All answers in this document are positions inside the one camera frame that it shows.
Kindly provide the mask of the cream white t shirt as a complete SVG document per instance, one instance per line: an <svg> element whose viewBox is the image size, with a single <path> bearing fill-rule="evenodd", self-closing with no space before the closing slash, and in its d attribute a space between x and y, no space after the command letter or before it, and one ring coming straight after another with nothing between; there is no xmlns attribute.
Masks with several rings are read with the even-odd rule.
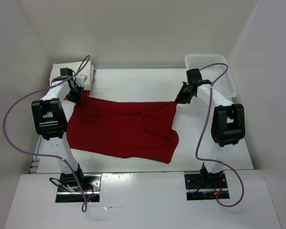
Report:
<svg viewBox="0 0 286 229"><path fill-rule="evenodd" d="M50 79L49 79L50 85L54 78L61 76L60 69L68 68L68 69L71 69L72 73L75 73L79 69L81 63L82 62L54 63L52 66ZM92 83L94 81L93 79L94 74L95 74L94 66L92 65L91 61L88 61L86 66L80 71L80 73L76 77L74 77L74 79L76 78L75 80L76 83L80 83L80 77L84 75L87 76L87 79L84 82L83 86L84 86L84 91L90 91Z"/></svg>

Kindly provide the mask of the lavender t shirt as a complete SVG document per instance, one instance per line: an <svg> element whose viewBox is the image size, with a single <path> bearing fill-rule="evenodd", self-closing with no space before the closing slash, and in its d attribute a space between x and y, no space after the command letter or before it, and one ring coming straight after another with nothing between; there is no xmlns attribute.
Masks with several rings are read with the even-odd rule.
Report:
<svg viewBox="0 0 286 229"><path fill-rule="evenodd" d="M92 83L94 83L95 82L95 75L96 75L96 70L94 69L93 70L93 73L92 73Z"/></svg>

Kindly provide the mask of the dark red t shirt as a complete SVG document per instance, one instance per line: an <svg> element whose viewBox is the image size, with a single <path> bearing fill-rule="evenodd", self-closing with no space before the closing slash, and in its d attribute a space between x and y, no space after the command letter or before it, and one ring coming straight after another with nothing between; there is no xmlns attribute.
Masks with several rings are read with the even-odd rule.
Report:
<svg viewBox="0 0 286 229"><path fill-rule="evenodd" d="M176 102L114 102L84 97L68 121L70 148L170 163L179 142Z"/></svg>

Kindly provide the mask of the pink t shirt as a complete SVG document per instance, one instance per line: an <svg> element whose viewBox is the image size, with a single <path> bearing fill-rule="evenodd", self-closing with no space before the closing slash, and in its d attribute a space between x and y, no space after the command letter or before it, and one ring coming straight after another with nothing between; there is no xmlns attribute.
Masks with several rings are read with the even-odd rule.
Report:
<svg viewBox="0 0 286 229"><path fill-rule="evenodd" d="M83 96L89 96L90 95L90 91L83 91L82 95Z"/></svg>

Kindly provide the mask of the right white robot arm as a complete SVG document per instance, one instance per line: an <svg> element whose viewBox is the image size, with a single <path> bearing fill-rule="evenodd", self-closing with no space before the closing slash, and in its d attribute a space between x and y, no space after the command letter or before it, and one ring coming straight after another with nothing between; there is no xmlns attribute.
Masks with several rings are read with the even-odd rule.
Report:
<svg viewBox="0 0 286 229"><path fill-rule="evenodd" d="M193 97L203 100L208 105L205 123L199 137L195 157L202 161L199 181L203 187L211 187L223 177L223 168L228 166L221 156L230 151L245 136L245 112L242 104L234 104L215 89L215 83L202 78L199 69L186 71L187 82L183 82L177 97L177 104L189 104ZM208 158L198 155L207 126L210 125L213 146Z"/></svg>

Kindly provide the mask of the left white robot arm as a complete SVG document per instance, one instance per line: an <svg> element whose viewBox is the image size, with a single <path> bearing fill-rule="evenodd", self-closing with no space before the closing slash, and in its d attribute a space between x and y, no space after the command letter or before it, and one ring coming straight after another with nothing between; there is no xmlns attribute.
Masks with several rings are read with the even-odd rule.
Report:
<svg viewBox="0 0 286 229"><path fill-rule="evenodd" d="M85 186L85 178L79 163L74 158L66 132L68 121L61 102L64 99L79 104L84 90L83 83L76 83L74 71L61 68L60 76L51 82L51 88L40 100L31 103L33 120L38 135L42 136L58 156L60 165L59 187L66 191L79 191Z"/></svg>

